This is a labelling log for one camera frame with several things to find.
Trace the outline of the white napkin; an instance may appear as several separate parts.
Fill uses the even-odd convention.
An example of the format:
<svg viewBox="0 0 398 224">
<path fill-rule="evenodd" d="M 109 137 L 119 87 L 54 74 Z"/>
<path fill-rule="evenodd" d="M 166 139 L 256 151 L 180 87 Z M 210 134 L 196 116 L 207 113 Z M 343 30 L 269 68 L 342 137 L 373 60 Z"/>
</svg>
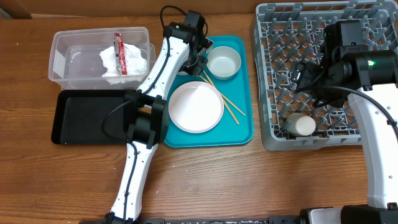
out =
<svg viewBox="0 0 398 224">
<path fill-rule="evenodd" d="M 141 81 L 147 71 L 147 60 L 141 56 L 141 50 L 134 45 L 124 44 L 127 75 L 120 75 L 117 70 L 114 46 L 101 51 L 103 67 L 107 71 L 102 75 L 110 85 L 123 84 L 133 81 Z"/>
</svg>

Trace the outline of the white paper cup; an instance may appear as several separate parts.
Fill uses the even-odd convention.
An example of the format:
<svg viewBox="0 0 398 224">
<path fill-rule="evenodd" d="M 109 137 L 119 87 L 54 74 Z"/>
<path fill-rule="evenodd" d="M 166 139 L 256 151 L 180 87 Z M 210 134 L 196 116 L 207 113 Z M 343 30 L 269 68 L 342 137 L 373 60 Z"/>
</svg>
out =
<svg viewBox="0 0 398 224">
<path fill-rule="evenodd" d="M 287 117 L 286 131 L 294 136 L 309 136 L 316 128 L 315 120 L 303 113 L 292 113 Z"/>
</svg>

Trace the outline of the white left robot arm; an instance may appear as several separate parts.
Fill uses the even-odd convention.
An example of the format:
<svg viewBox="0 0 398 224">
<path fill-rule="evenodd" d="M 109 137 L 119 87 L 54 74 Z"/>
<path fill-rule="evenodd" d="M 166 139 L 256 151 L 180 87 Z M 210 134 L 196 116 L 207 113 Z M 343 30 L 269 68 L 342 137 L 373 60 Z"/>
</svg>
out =
<svg viewBox="0 0 398 224">
<path fill-rule="evenodd" d="M 127 117 L 127 157 L 121 185 L 111 211 L 103 223 L 137 223 L 142 211 L 143 190 L 150 162 L 169 128 L 167 95 L 179 72 L 199 76 L 208 62 L 204 52 L 213 41 L 208 24 L 196 11 L 184 14 L 182 23 L 163 25 L 162 50 L 147 79 L 127 91 L 124 103 L 116 107 Z"/>
</svg>

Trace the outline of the red snack wrapper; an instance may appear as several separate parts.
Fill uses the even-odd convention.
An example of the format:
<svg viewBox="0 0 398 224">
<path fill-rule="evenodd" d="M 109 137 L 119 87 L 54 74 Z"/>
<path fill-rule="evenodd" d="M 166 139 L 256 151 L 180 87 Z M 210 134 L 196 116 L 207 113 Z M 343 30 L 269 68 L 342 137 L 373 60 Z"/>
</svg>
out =
<svg viewBox="0 0 398 224">
<path fill-rule="evenodd" d="M 124 43 L 120 33 L 114 34 L 114 51 L 116 57 L 116 69 L 119 75 L 127 75 Z"/>
</svg>

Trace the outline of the pink bowl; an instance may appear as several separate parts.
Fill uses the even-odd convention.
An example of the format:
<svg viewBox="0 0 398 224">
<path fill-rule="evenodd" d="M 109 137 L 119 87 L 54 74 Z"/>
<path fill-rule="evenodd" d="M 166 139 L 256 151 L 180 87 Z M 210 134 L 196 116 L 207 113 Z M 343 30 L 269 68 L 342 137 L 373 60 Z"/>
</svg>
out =
<svg viewBox="0 0 398 224">
<path fill-rule="evenodd" d="M 188 75 L 188 73 L 187 73 L 187 72 L 183 72 L 183 71 L 181 71 L 181 72 L 178 72 L 178 73 L 177 73 L 177 75 L 184 76 L 184 75 Z"/>
</svg>

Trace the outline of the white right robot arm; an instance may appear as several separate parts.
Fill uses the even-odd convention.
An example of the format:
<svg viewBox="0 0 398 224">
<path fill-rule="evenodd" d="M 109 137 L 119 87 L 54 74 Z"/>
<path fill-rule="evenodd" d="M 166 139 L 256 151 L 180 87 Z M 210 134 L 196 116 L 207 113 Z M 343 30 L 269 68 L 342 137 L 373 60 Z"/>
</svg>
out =
<svg viewBox="0 0 398 224">
<path fill-rule="evenodd" d="M 323 30 L 319 65 L 298 63 L 290 81 L 314 107 L 348 103 L 358 124 L 368 173 L 368 202 L 301 210 L 297 223 L 397 223 L 397 54 L 369 50 L 361 22 L 338 21 Z"/>
</svg>

